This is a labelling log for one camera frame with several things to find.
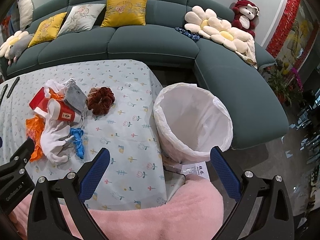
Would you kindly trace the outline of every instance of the remote control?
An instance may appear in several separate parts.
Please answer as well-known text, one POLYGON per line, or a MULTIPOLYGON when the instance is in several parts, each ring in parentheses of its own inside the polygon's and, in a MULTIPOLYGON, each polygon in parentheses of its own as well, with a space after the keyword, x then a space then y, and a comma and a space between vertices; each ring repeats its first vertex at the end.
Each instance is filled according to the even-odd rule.
POLYGON ((14 87, 15 87, 15 86, 16 86, 16 84, 18 83, 19 79, 20 79, 20 77, 17 77, 17 78, 16 78, 16 80, 13 82, 13 84, 12 84, 12 86, 10 87, 10 90, 9 90, 9 92, 8 92, 8 94, 7 94, 7 98, 9 98, 9 97, 10 97, 10 95, 11 95, 11 93, 12 93, 12 91, 13 91, 14 87))
POLYGON ((0 94, 0 105, 1 105, 2 99, 4 97, 4 93, 6 92, 7 88, 8 88, 8 84, 5 84, 2 91, 1 91, 1 94, 0 94))

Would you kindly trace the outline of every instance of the yellow pillow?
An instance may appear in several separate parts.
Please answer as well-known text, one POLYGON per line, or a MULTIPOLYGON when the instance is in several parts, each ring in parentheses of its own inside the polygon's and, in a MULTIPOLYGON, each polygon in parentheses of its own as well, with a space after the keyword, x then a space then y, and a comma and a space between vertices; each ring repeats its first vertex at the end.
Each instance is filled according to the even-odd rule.
POLYGON ((107 0, 107 11, 101 27, 146 25, 147 0, 107 0))
POLYGON ((30 41, 28 48, 41 42, 54 40, 58 35, 66 14, 66 12, 59 13, 41 22, 35 36, 30 41))

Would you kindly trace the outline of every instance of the gray plush toy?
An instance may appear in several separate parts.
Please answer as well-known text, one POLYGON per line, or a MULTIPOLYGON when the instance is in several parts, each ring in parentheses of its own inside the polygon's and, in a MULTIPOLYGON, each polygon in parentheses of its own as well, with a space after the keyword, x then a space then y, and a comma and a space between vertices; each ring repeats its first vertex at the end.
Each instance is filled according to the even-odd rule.
POLYGON ((30 41, 32 40, 34 34, 28 34, 18 40, 15 44, 11 45, 9 50, 9 62, 8 65, 10 66, 13 62, 17 62, 18 58, 21 56, 22 52, 29 46, 30 41))

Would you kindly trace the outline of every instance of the floral tablecloth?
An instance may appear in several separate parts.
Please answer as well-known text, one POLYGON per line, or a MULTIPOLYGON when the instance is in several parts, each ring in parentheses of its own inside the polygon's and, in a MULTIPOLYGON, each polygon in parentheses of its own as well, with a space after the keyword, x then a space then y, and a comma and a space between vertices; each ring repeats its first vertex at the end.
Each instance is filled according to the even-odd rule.
POLYGON ((115 102, 105 116, 87 115, 82 128, 84 159, 75 155, 73 144, 63 151, 67 163, 55 166, 45 157, 28 163, 26 170, 36 183, 40 176, 63 178, 91 161, 102 147, 111 154, 108 169, 96 192, 85 202, 99 210, 133 210, 156 207, 167 201, 164 170, 158 143, 153 102, 162 89, 157 78, 142 62, 105 60, 59 65, 20 76, 9 99, 0 106, 0 165, 7 163, 26 140, 25 120, 33 117, 28 103, 48 79, 63 83, 73 78, 88 94, 92 87, 110 87, 115 102))

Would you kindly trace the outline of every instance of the white trash bag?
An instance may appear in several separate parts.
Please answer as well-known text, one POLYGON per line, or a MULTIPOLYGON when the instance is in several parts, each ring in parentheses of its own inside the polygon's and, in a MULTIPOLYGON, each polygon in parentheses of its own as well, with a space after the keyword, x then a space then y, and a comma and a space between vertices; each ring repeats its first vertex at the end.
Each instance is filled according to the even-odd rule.
POLYGON ((163 88, 153 112, 164 154, 179 163, 207 162, 212 147, 226 151, 231 145, 233 128, 226 107, 195 84, 163 88))

